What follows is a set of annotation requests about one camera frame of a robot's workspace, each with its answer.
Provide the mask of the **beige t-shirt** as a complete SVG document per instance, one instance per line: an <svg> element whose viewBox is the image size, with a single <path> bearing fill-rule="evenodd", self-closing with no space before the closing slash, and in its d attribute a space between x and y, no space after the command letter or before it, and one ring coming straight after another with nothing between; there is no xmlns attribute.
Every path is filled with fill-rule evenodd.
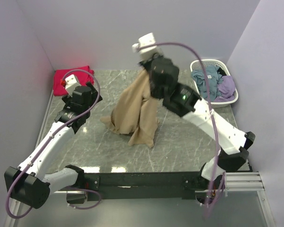
<svg viewBox="0 0 284 227"><path fill-rule="evenodd" d="M128 145L154 146L158 128L158 100L151 97L149 74L138 73L136 79L125 89L109 116L100 118L107 129L118 135L129 135Z"/></svg>

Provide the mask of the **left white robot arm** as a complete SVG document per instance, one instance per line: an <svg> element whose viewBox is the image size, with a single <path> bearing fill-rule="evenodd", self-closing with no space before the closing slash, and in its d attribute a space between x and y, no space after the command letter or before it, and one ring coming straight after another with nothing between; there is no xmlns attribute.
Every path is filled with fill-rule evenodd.
<svg viewBox="0 0 284 227"><path fill-rule="evenodd" d="M4 174L8 199L15 199L38 209L48 197L65 187L80 190L85 186L84 170L68 165L54 174L47 169L64 144L71 139L90 117L90 111L102 100L92 83L77 86L58 112L49 132L29 157L18 167L9 167Z"/></svg>

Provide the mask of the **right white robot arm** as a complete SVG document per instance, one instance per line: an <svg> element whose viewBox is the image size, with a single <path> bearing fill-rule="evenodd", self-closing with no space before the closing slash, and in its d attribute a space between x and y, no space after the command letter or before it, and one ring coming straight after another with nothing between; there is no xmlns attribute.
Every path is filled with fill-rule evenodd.
<svg viewBox="0 0 284 227"><path fill-rule="evenodd" d="M151 97L162 100L167 110L215 140L215 156L201 167L191 182L192 186L200 190L208 189L223 173L238 171L248 159L248 149L255 140L255 134L234 127L194 89L179 83L179 68L171 59L153 54L139 64L149 74Z"/></svg>

